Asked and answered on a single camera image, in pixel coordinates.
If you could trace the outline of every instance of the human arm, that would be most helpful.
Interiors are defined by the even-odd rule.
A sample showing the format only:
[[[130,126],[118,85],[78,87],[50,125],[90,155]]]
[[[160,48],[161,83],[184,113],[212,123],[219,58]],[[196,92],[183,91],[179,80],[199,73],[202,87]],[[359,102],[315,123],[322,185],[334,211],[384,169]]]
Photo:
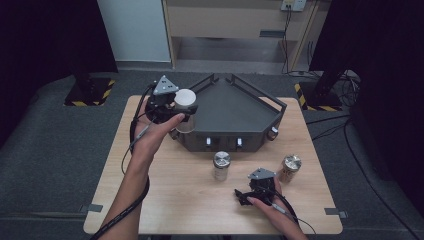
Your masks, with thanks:
[[[281,185],[276,177],[274,177],[274,183],[276,190],[281,194]],[[271,224],[289,240],[297,239],[308,239],[306,235],[302,232],[300,227],[293,221],[293,218],[284,215],[273,206],[268,206],[261,200],[253,197],[247,198],[253,206],[260,209],[265,216],[269,219]],[[273,203],[277,204],[279,207],[283,208],[286,212],[289,213],[288,208],[284,203],[278,198],[274,197]]]
[[[145,134],[135,143],[125,176],[102,226],[119,215],[141,195],[146,186],[154,154],[166,134],[175,128],[183,118],[184,115],[181,114],[162,124],[150,124]],[[138,119],[134,135],[140,133],[149,123],[150,120],[141,116]],[[141,204],[110,228],[100,239],[137,239],[140,211]]]

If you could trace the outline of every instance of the white cap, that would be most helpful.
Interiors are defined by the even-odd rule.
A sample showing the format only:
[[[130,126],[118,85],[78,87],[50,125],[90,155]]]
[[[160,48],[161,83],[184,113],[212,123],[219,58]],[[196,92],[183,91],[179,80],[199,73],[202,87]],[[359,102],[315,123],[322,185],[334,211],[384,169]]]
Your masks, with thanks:
[[[196,94],[190,89],[181,89],[175,94],[174,101],[177,107],[189,107],[196,102]]]

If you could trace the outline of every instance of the black cable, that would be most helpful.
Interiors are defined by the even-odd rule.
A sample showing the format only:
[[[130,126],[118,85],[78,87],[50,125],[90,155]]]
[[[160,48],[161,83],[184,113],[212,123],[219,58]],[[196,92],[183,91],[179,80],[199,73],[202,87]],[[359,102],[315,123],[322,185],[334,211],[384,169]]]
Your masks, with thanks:
[[[348,119],[344,125],[343,128],[343,132],[344,132],[344,137],[346,140],[346,144],[347,147],[349,148],[350,153],[352,154],[353,158],[355,159],[356,164],[358,165],[359,169],[361,170],[362,175],[365,177],[365,180],[367,181],[368,185],[370,186],[371,190],[374,192],[374,194],[377,196],[377,198],[383,203],[383,205],[390,211],[390,213],[396,217],[396,219],[412,234],[412,236],[415,237],[415,239],[419,240],[420,237],[399,217],[398,214],[396,214],[396,212],[389,206],[389,204],[383,199],[383,197],[381,197],[381,195],[377,192],[377,190],[374,188],[374,186],[372,185],[370,179],[368,178],[367,174],[365,174],[364,168],[362,167],[362,165],[359,163],[358,158],[356,157],[355,153],[353,152],[352,147],[350,146],[349,143],[349,139],[347,137],[347,133],[346,133],[346,129],[347,129],[347,125],[348,123],[351,121],[352,119]]]
[[[322,133],[318,134],[317,136],[313,137],[312,138],[312,141],[315,141],[315,140],[320,139],[322,137],[330,136],[331,134],[335,133],[337,130],[342,129],[344,124],[345,123],[342,123],[340,125],[337,125],[335,127],[332,127],[330,129],[325,130],[324,132],[322,132]]]
[[[258,187],[259,189],[262,189],[262,190],[265,190],[265,191],[267,191],[267,192],[269,192],[269,193],[272,193],[272,194],[274,194],[275,196],[277,196],[283,203],[284,203],[284,205],[287,207],[287,209],[289,210],[289,212],[290,213],[287,213],[287,212],[285,212],[285,213],[283,213],[284,215],[286,215],[286,216],[288,216],[288,217],[291,217],[291,218],[293,218],[293,221],[295,222],[295,223],[297,223],[297,225],[299,225],[299,221],[301,221],[301,222],[303,222],[303,223],[305,223],[306,225],[308,225],[311,229],[312,229],[312,231],[314,232],[314,234],[317,234],[316,232],[315,232],[315,229],[309,224],[309,223],[307,223],[306,221],[304,221],[304,220],[302,220],[302,219],[300,219],[300,218],[298,218],[297,216],[296,216],[296,213],[295,213],[295,211],[294,211],[294,209],[293,209],[293,207],[291,206],[291,204],[289,203],[289,201],[287,201],[287,199],[286,199],[286,197],[284,197],[283,195],[281,195],[281,193],[279,193],[278,191],[271,191],[271,190],[269,190],[269,189],[267,189],[267,188],[263,188],[263,187]]]
[[[124,161],[125,161],[125,157],[127,156],[128,152],[130,151],[131,148],[127,148],[127,151],[125,152],[124,157],[122,158],[121,161],[121,171],[122,173],[125,175],[125,171],[124,171]]]
[[[339,81],[343,81],[339,99],[347,107],[352,107],[358,97],[360,90],[359,83],[347,74],[348,70],[340,77]]]
[[[149,86],[147,86],[146,90],[144,90],[144,93],[141,95],[140,101],[138,102],[138,106],[137,106],[137,109],[135,111],[133,121],[135,121],[135,120],[139,119],[141,116],[143,116],[143,115],[138,116],[138,113],[140,112],[141,105],[143,105],[144,98],[146,98],[147,93],[151,89],[153,89],[155,86],[156,85],[154,85],[154,84],[150,84]]]
[[[286,23],[284,26],[284,36],[283,36],[283,43],[282,43],[282,47],[283,47],[283,51],[285,54],[285,62],[283,64],[283,69],[281,70],[281,73],[284,73],[284,68],[287,66],[287,72],[289,72],[289,57],[288,57],[288,46],[287,46],[287,29],[289,27],[290,24],[290,20],[291,20],[291,5],[287,5],[287,15],[286,15]]]
[[[122,219],[124,219],[128,214],[130,214],[135,208],[140,205],[140,203],[144,200],[147,193],[149,192],[150,188],[150,180],[149,176],[147,176],[147,182],[146,186],[144,187],[144,191],[140,194],[140,196],[124,211],[122,211],[120,214],[118,214],[115,218],[110,220],[107,224],[105,224],[103,227],[101,227],[91,238],[90,240],[96,240],[99,239],[103,234],[105,234],[110,228],[115,226],[118,222],[120,222]]]
[[[341,115],[341,116],[337,116],[337,117],[320,119],[320,120],[316,120],[316,121],[312,121],[312,122],[307,122],[306,125],[308,125],[308,124],[314,124],[314,123],[319,123],[319,122],[324,122],[324,121],[329,121],[329,120],[338,119],[338,118],[344,118],[344,117],[350,117],[350,115],[349,114],[346,114],[346,115]]]

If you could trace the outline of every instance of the cabinet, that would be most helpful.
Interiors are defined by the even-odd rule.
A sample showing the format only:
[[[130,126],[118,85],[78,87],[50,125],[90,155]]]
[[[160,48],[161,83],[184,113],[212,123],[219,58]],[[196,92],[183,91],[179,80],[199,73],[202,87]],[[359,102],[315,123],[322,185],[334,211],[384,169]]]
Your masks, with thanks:
[[[180,39],[260,38],[263,30],[283,31],[287,12],[281,0],[162,0],[173,66]],[[307,1],[304,11],[292,12],[287,30],[289,69],[293,70],[308,39],[320,1]]]

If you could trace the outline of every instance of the metal cylinder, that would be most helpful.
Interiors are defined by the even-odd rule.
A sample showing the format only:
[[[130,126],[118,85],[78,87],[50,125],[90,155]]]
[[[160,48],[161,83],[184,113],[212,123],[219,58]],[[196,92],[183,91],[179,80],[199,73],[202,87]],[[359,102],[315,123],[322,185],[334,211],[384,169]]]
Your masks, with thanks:
[[[299,156],[291,154],[285,156],[281,164],[283,166],[278,173],[278,178],[283,183],[289,183],[302,166],[302,160]]]
[[[230,167],[231,158],[227,152],[217,152],[213,158],[214,176],[216,180],[224,181],[227,179],[228,168]]]

